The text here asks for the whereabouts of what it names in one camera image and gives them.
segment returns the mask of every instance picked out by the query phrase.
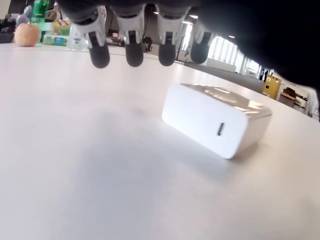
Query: white power adapter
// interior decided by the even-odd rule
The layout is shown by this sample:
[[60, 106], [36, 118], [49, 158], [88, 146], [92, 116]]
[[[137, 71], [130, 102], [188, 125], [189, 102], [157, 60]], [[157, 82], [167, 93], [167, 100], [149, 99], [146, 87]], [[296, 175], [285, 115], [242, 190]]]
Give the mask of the white power adapter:
[[225, 159], [262, 138], [272, 116], [263, 104], [222, 87], [173, 83], [162, 119]]

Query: window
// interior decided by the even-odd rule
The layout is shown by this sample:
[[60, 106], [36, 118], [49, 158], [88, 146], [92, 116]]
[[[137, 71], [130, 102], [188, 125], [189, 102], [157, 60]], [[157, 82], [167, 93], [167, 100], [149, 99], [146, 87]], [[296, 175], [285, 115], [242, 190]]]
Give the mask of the window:
[[235, 65], [239, 49], [232, 42], [217, 36], [210, 45], [208, 58]]
[[182, 46], [181, 46], [182, 50], [187, 50], [187, 48], [188, 48], [189, 41], [190, 41], [190, 36], [191, 36], [191, 31], [192, 31], [192, 25], [188, 24], [186, 26], [185, 36], [184, 36], [183, 43], [182, 43]]
[[259, 70], [259, 64], [249, 59], [246, 63], [246, 69], [250, 70], [251, 72], [257, 73]]

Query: white table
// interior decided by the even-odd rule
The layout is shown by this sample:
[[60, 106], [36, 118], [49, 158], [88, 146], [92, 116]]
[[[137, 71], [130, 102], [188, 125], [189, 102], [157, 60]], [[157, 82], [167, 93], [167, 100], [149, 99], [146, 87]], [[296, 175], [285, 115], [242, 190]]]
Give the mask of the white table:
[[[86, 52], [0, 44], [1, 240], [320, 239], [318, 122], [117, 51], [97, 69]], [[225, 160], [183, 136], [161, 120], [172, 81], [268, 105], [265, 137]]]

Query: wall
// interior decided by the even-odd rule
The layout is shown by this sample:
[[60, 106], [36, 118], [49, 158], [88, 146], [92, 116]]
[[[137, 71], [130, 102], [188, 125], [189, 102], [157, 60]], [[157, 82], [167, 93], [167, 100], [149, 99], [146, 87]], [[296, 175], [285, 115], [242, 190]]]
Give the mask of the wall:
[[0, 0], [0, 19], [4, 19], [8, 13], [11, 0]]
[[231, 64], [227, 64], [227, 63], [224, 63], [222, 61], [218, 61], [218, 60], [215, 60], [212, 58], [207, 59], [206, 65], [211, 68], [222, 69], [222, 70], [233, 72], [233, 73], [236, 71], [236, 66], [231, 65]]
[[238, 56], [235, 60], [235, 72], [238, 74], [241, 72], [241, 65], [244, 60], [244, 57], [245, 57], [244, 54], [239, 51]]

